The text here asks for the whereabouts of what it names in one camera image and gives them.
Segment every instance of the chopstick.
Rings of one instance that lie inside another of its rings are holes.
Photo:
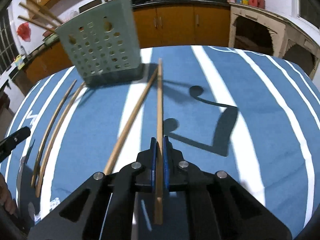
[[[163,223],[163,89],[162,89],[162,60],[158,63],[158,95],[157,95],[157,158],[156,158],[156,198],[154,223]]]
[[[128,136],[128,133],[129,133],[131,127],[132,127],[132,124],[133,124],[133,122],[134,122],[134,120],[135,120],[135,118],[136,118],[136,116],[137,116],[137,114],[138,114],[138,112],[139,112],[139,110],[141,108],[141,105],[142,105],[144,99],[146,98],[146,96],[147,96],[147,94],[148,94],[148,92],[149,92],[149,90],[151,88],[151,85],[152,85],[153,81],[156,78],[156,75],[157,75],[157,69],[152,74],[149,82],[147,83],[146,88],[144,89],[143,93],[141,94],[139,100],[137,101],[137,104],[135,105],[135,107],[134,107],[134,109],[133,109],[133,111],[132,111],[132,113],[131,113],[128,121],[127,121],[127,123],[124,126],[124,129],[122,130],[122,132],[121,132],[121,134],[120,134],[120,136],[119,136],[119,138],[118,138],[118,140],[117,140],[117,142],[116,142],[116,144],[115,144],[115,146],[114,146],[114,148],[112,150],[112,153],[111,153],[111,155],[109,157],[109,160],[108,160],[108,162],[107,162],[107,164],[106,164],[106,166],[105,166],[105,168],[103,170],[103,173],[105,175],[109,175],[109,174],[111,174],[113,172],[113,168],[114,168],[114,166],[116,164],[116,161],[117,161],[118,156],[119,156],[119,154],[121,152],[123,144],[124,144],[124,142],[125,142],[125,140],[126,140],[126,138]]]
[[[38,4],[36,1],[34,0],[28,0],[31,3],[33,3],[35,6],[37,6],[40,11],[42,11],[43,14],[47,14],[48,16],[50,16],[52,19],[56,20],[58,23],[63,24],[63,21],[60,20],[57,16],[55,16],[52,12],[50,12],[46,7]]]
[[[36,10],[34,10],[33,8],[31,8],[30,6],[28,6],[27,4],[24,4],[22,2],[19,3],[19,5],[27,10],[29,10],[30,12],[34,13],[35,15],[39,16],[41,19],[43,19],[45,22],[49,23],[52,25],[52,27],[57,28],[58,25],[56,25],[54,22],[52,22],[52,20],[47,17],[46,15],[42,14],[41,12],[37,12]]]
[[[38,21],[35,21],[35,20],[32,20],[32,19],[26,18],[26,17],[24,17],[24,16],[22,16],[22,15],[19,15],[18,18],[21,19],[21,20],[30,22],[30,23],[32,23],[32,24],[34,24],[34,25],[37,25],[37,26],[39,26],[39,27],[41,27],[41,28],[44,28],[45,30],[50,31],[50,32],[52,32],[52,33],[56,33],[56,32],[54,31],[54,29],[48,28],[46,25],[44,25],[44,24],[42,24],[42,23],[40,23],[40,22],[38,22]]]
[[[35,166],[33,168],[33,174],[32,174],[32,178],[31,178],[31,187],[32,188],[34,188],[35,185],[36,185],[36,179],[37,179],[37,176],[38,176],[38,173],[39,173],[40,161],[41,161],[41,158],[42,158],[42,153],[43,153],[43,150],[44,150],[44,147],[45,147],[45,143],[47,142],[49,133],[50,133],[50,131],[52,129],[54,121],[56,120],[56,118],[57,118],[57,116],[58,116],[63,104],[67,100],[67,97],[69,96],[69,94],[70,94],[71,90],[73,89],[74,85],[76,84],[76,82],[77,82],[77,80],[75,79],[73,81],[73,83],[71,84],[71,86],[68,88],[67,92],[65,93],[65,95],[61,99],[61,101],[58,104],[56,110],[54,111],[53,116],[51,117],[51,120],[50,120],[50,122],[48,124],[48,127],[44,132],[44,135],[43,135],[43,138],[42,138],[42,141],[40,143],[39,150],[38,150]]]
[[[62,112],[61,117],[60,117],[56,127],[54,128],[54,131],[53,131],[53,133],[51,135],[50,141],[49,141],[47,149],[46,149],[46,151],[44,153],[44,158],[43,158],[43,161],[42,161],[42,164],[41,164],[41,167],[40,167],[39,179],[38,179],[38,183],[36,185],[36,197],[40,197],[45,168],[47,167],[48,159],[49,159],[50,152],[52,150],[55,138],[57,137],[57,134],[58,134],[58,132],[60,130],[60,127],[61,127],[61,125],[62,125],[67,113],[69,112],[71,106],[73,105],[74,101],[76,100],[77,96],[79,95],[80,91],[82,90],[82,88],[84,86],[85,86],[85,83],[82,82],[82,84],[76,90],[76,92],[73,94],[73,96],[70,99],[69,103],[67,104],[66,108]]]

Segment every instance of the perforated plastic container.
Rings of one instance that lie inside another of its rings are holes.
[[[88,86],[139,80],[143,75],[131,0],[112,0],[56,29]]]

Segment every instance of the screw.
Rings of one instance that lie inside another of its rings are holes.
[[[225,179],[228,174],[225,172],[225,171],[218,171],[217,172],[217,176],[220,178],[220,179]]]
[[[94,175],[93,175],[93,178],[95,180],[99,180],[99,179],[102,179],[103,178],[103,173],[102,172],[96,172]]]
[[[179,162],[179,166],[182,167],[182,168],[186,168],[186,167],[189,166],[189,163],[186,162],[186,161],[181,161],[181,162]]]
[[[131,164],[131,167],[134,169],[139,169],[141,167],[141,163],[139,162],[134,162]]]

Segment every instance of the table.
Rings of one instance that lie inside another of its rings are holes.
[[[82,79],[71,67],[37,83],[9,131],[29,126],[33,134],[0,169],[22,216],[28,219],[29,213],[33,216],[35,212],[39,221],[89,176],[103,170],[159,57],[164,66],[164,132],[173,147],[203,171],[226,171],[297,236],[320,202],[320,93],[295,64],[219,47],[143,49],[146,68],[141,81],[83,88],[55,140],[38,200],[29,184],[39,144],[67,88],[77,79],[74,92]],[[225,108],[210,102],[239,109],[230,143],[221,145],[227,147],[227,157],[212,152],[215,127]],[[155,136],[156,84],[133,124],[114,172],[134,162]],[[20,163],[26,163],[22,171]],[[146,207],[136,221],[139,239],[186,239],[181,198],[175,193],[168,197],[165,230],[150,223],[152,211]],[[143,211],[146,205],[146,200],[139,200],[139,209]]]

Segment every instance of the white stripe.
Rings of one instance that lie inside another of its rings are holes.
[[[149,74],[149,63],[151,60],[152,48],[142,49],[141,58],[142,62],[145,63],[145,71],[143,78],[139,81],[134,81],[129,87],[126,101],[124,103],[124,108],[122,111],[121,121],[119,125],[118,137],[122,133],[125,124],[127,123],[137,101],[139,100],[141,94],[147,86],[147,79]],[[138,153],[141,151],[141,131],[142,131],[142,119],[143,119],[143,109],[144,103],[142,104],[136,119],[134,120],[127,139],[124,142],[122,150],[119,154],[116,165],[113,172],[118,172],[122,167],[128,165],[129,163],[135,162]]]
[[[316,96],[316,94],[313,92],[313,90],[311,89],[311,87],[308,85],[308,83],[306,82],[305,78],[302,76],[302,74],[296,70],[296,68],[291,64],[291,62],[285,60],[285,62],[287,62],[291,67],[292,69],[297,72],[299,74],[299,76],[301,77],[302,81],[306,84],[307,88],[310,90],[310,92],[313,94],[313,96],[315,97],[315,99],[318,101],[318,104],[320,105],[320,101],[319,101],[319,98]]]
[[[6,137],[10,134],[11,129],[12,129],[12,126],[13,126],[13,123],[14,123],[14,121],[16,120],[16,118],[17,118],[17,116],[18,116],[18,114],[19,114],[19,112],[20,112],[20,109],[23,107],[23,104],[24,104],[25,101],[28,99],[28,97],[30,96],[31,92],[32,92],[38,85],[39,85],[39,82],[29,91],[29,93],[26,95],[26,97],[25,97],[24,100],[22,101],[21,105],[19,106],[17,112],[15,113],[15,115],[14,115],[12,121],[11,121],[11,124],[10,124],[10,126],[9,126],[8,131],[7,131]]]
[[[26,119],[28,113],[30,112],[31,108],[33,107],[33,105],[35,104],[35,102],[36,102],[36,100],[38,99],[39,95],[41,94],[41,92],[43,91],[43,89],[44,89],[45,86],[49,83],[50,79],[51,79],[53,76],[54,76],[54,74],[51,75],[51,76],[46,80],[46,82],[43,84],[43,86],[40,88],[39,92],[36,94],[36,97],[33,99],[33,101],[31,102],[28,110],[26,111],[25,115],[23,116],[23,118],[22,118],[22,120],[21,120],[21,122],[20,122],[20,124],[19,124],[19,126],[18,126],[18,128],[17,128],[17,130],[19,130],[19,129],[22,127],[23,122],[25,121],[25,119]],[[7,168],[6,168],[6,170],[5,170],[5,176],[4,176],[5,182],[7,182],[7,180],[8,180],[8,173],[9,173],[9,166],[10,166],[11,156],[12,156],[12,152],[11,152],[11,154],[9,155],[8,162],[7,162]]]
[[[59,82],[57,83],[57,85],[55,86],[55,88],[52,90],[51,94],[49,95],[49,97],[47,98],[47,100],[45,101],[44,105],[42,106],[39,114],[37,115],[35,121],[33,122],[33,125],[30,129],[31,134],[30,136],[26,139],[25,145],[24,145],[24,149],[20,158],[20,168],[19,168],[19,172],[18,172],[18,176],[17,176],[17,188],[16,188],[16,200],[18,201],[18,203],[20,204],[19,201],[19,193],[20,193],[20,184],[21,184],[21,175],[22,175],[22,163],[24,162],[24,157],[27,155],[29,146],[30,146],[30,142],[33,136],[33,133],[36,130],[36,127],[42,117],[42,115],[44,114],[44,111],[47,109],[48,105],[50,104],[52,98],[54,97],[54,95],[57,93],[58,89],[61,87],[61,85],[63,84],[63,82],[65,81],[65,79],[68,77],[68,75],[70,74],[70,72],[74,69],[75,67],[71,67],[69,68],[66,73],[63,75],[63,77],[59,80]]]
[[[236,106],[226,84],[203,47],[191,47],[217,102]],[[265,206],[264,185],[260,174],[259,162],[254,150],[250,132],[241,112],[238,114],[236,125],[231,134],[231,144],[233,145],[241,184],[245,184],[251,195]]]
[[[40,199],[40,212],[41,212],[41,219],[43,219],[47,214],[50,212],[50,198],[51,198],[51,186],[52,180],[54,176],[54,170],[56,168],[56,162],[58,158],[58,154],[60,151],[61,143],[68,128],[68,125],[71,121],[71,118],[81,101],[82,96],[86,92],[88,88],[84,87],[80,91],[79,95],[77,96],[76,100],[74,101],[73,105],[71,106],[69,112],[67,113],[61,128],[57,134],[56,139],[54,140],[52,150],[49,155],[47,167],[44,172],[43,183],[41,188],[41,199]]]
[[[311,153],[309,151],[307,141],[302,133],[301,127],[299,125],[299,122],[296,116],[294,115],[294,112],[292,111],[291,108],[289,108],[284,98],[281,96],[279,91],[273,85],[271,80],[266,76],[266,74],[259,68],[259,66],[247,54],[245,54],[240,49],[236,49],[236,51],[251,66],[251,68],[255,71],[255,73],[261,78],[263,83],[266,85],[266,87],[269,89],[271,94],[276,99],[279,106],[281,106],[281,108],[285,111],[290,121],[293,132],[295,133],[295,136],[297,137],[297,140],[300,143],[301,152],[306,162],[306,169],[307,169],[307,176],[308,176],[308,198],[307,198],[307,207],[306,207],[306,217],[304,221],[304,226],[306,226],[306,224],[309,222],[312,215],[313,197],[314,197],[314,190],[315,190],[315,171],[313,169]]]
[[[318,129],[320,130],[320,122],[319,122],[319,118],[315,112],[315,110],[313,109],[312,105],[310,104],[310,102],[308,101],[308,99],[304,96],[304,94],[301,92],[300,88],[298,87],[298,85],[296,84],[296,82],[294,82],[294,80],[288,75],[287,71],[282,68],[271,56],[266,55],[266,57],[278,68],[282,71],[282,73],[284,74],[284,76],[289,80],[289,82],[291,83],[291,85],[296,89],[296,91],[299,93],[299,95],[301,96],[302,100],[306,103],[307,107],[309,108],[309,111],[311,112],[313,118],[316,121],[316,124],[318,126]]]

